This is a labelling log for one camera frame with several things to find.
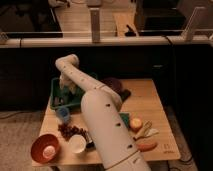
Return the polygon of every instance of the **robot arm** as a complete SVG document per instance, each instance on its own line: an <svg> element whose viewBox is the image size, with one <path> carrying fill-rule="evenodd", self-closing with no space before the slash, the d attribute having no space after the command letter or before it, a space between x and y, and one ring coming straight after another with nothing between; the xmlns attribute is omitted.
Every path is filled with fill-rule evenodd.
<svg viewBox="0 0 213 171"><path fill-rule="evenodd" d="M78 63L76 55L69 55L57 59L56 67L65 83L70 79L86 92L81 110L104 168L107 171L150 171L118 114L122 104L120 96L78 70Z"/></svg>

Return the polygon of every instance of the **desk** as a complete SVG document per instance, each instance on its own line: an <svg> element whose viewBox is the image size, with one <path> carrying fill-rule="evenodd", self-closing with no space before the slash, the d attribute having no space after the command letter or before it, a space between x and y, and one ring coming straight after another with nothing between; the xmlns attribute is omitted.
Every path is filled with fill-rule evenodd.
<svg viewBox="0 0 213 171"><path fill-rule="evenodd" d="M153 124L152 127L159 130L159 134L143 139L144 142L153 140L158 142L158 146L154 150L143 153L145 160L159 161L179 159L180 153L157 94L154 82L151 79L127 79L121 81L123 87L129 89L132 93L123 103L121 112L129 113L130 117L140 115L144 122L151 121ZM72 111L71 122L73 125L87 129L79 110ZM60 120L55 115L55 111L51 110L48 104L40 135L46 133L56 135L61 145L61 151L58 157L51 163L42 165L32 161L33 166L88 165L102 163L96 150L88 151L82 158L78 158L70 153L68 142L64 140L60 132L57 130L58 124L60 123Z"/></svg>

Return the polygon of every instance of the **green basket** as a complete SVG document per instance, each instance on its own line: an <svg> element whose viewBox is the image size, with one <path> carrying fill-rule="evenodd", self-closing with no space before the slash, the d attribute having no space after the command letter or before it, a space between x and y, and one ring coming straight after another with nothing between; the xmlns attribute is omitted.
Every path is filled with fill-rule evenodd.
<svg viewBox="0 0 213 171"><path fill-rule="evenodd" d="M89 75L97 79L95 73ZM50 108L57 110L59 107L67 107L69 109L80 107L84 93L85 92L78 86L76 87L75 94L72 94L66 86L64 86L63 89L60 89L59 78L53 78L51 80Z"/></svg>

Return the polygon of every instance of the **floor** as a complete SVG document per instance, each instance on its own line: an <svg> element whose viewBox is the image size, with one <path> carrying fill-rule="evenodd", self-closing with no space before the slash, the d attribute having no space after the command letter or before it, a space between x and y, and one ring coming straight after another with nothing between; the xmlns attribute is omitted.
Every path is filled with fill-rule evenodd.
<svg viewBox="0 0 213 171"><path fill-rule="evenodd" d="M134 12L135 3L130 0L103 0L100 8L100 30L102 36L116 36L113 13ZM91 36L90 11L85 0L71 0L70 7L55 9L64 37Z"/></svg>
<svg viewBox="0 0 213 171"><path fill-rule="evenodd" d="M165 111L180 149L181 160L149 163L152 171L197 171L173 110L167 107ZM35 168L31 166L30 148L39 135L43 117L44 110L0 112L1 171L51 171L49 167ZM64 166L59 168L62 171L104 171L102 165Z"/></svg>

